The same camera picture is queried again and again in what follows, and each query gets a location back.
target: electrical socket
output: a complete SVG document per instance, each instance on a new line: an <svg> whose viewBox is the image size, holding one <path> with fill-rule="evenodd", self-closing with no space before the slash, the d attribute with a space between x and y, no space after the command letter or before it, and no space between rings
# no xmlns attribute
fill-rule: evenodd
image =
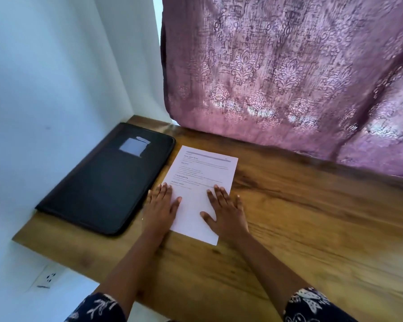
<svg viewBox="0 0 403 322"><path fill-rule="evenodd" d="M56 262L51 262L36 278L31 288L44 288L49 289L57 281L66 268Z"/></svg>

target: purple curtain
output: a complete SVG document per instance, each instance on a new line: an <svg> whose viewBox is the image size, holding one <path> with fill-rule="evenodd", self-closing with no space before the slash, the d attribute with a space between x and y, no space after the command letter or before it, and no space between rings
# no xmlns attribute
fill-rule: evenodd
<svg viewBox="0 0 403 322"><path fill-rule="evenodd" d="M192 129L403 176L403 0L163 0Z"/></svg>

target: wooden desk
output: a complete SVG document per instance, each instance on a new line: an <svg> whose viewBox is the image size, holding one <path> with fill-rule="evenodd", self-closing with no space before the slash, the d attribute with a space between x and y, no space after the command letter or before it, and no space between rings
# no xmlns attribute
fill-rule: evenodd
<svg viewBox="0 0 403 322"><path fill-rule="evenodd" d="M403 321L403 180L134 116L181 145L239 158L232 195L274 255L360 321ZM14 241L101 282L140 234L108 238L36 213ZM171 233L138 301L178 321L279 321L240 256Z"/></svg>

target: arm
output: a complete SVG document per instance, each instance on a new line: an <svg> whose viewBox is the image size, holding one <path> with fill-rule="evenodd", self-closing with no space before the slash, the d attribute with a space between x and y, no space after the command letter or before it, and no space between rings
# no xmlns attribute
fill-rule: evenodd
<svg viewBox="0 0 403 322"><path fill-rule="evenodd" d="M153 192L148 192L143 209L142 235L94 291L113 297L122 308L125 320L129 318L143 271L152 260L176 216L182 198L178 197L171 205L171 196L172 186L167 186L166 183L160 184Z"/></svg>
<svg viewBox="0 0 403 322"><path fill-rule="evenodd" d="M206 212L200 215L220 238L240 252L282 316L290 297L310 285L249 234L240 197L233 204L224 188L215 185L214 189L216 198L209 190L208 197L217 220Z"/></svg>

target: hand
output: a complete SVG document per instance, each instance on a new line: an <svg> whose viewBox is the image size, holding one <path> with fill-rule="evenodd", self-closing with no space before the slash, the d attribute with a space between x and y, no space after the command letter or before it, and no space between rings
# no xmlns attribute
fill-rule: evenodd
<svg viewBox="0 0 403 322"><path fill-rule="evenodd" d="M210 204L217 215L217 221L214 221L204 211L200 213L200 216L221 239L231 245L236 245L241 238L249 235L248 223L243 212L240 196L237 195L236 204L234 205L223 187L219 188L218 185L215 185L214 190L216 198L210 190L207 190L207 193Z"/></svg>
<svg viewBox="0 0 403 322"><path fill-rule="evenodd" d="M154 191L148 191L142 218L144 232L162 239L169 231L182 200L182 197L178 197L171 204L172 191L172 186L167 183L158 185Z"/></svg>

